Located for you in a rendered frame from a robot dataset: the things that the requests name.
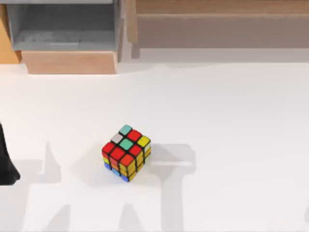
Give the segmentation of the multicoloured puzzle cube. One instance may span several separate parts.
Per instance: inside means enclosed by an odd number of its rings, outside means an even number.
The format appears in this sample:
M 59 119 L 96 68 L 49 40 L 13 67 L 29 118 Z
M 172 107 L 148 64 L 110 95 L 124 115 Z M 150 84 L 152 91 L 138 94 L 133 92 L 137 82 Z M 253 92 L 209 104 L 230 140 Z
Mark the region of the multicoloured puzzle cube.
M 101 149 L 104 167 L 131 182 L 151 154 L 151 139 L 125 124 Z

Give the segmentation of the pale wooden drawer front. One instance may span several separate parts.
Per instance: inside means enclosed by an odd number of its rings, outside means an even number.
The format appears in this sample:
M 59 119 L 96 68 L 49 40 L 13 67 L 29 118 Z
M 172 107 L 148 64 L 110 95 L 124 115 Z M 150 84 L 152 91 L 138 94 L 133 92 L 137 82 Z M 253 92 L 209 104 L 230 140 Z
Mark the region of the pale wooden drawer front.
M 29 74 L 115 74 L 115 51 L 22 51 Z

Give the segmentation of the wooden open shelf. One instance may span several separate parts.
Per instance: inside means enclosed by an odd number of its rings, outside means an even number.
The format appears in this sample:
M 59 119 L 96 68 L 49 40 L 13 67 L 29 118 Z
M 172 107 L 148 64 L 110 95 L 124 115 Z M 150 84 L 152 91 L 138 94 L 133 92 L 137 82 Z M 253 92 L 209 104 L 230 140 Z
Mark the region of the wooden open shelf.
M 132 56 L 146 49 L 309 49 L 309 0 L 124 0 Z

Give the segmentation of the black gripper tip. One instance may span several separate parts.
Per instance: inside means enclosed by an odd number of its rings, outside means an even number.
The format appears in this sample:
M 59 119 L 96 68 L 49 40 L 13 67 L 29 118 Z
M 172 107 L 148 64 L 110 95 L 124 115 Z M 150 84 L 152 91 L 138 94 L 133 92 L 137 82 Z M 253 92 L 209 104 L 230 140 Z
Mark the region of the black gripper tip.
M 20 177 L 19 171 L 16 169 L 9 156 L 3 127 L 0 123 L 0 186 L 13 185 Z

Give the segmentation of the orange wooden cupboard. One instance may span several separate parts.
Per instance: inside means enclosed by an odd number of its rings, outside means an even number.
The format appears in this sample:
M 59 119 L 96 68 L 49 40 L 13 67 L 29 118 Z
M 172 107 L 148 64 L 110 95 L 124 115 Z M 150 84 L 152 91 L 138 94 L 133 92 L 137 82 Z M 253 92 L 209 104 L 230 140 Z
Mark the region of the orange wooden cupboard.
M 21 51 L 12 49 L 6 5 L 0 4 L 0 64 L 19 64 L 21 58 Z

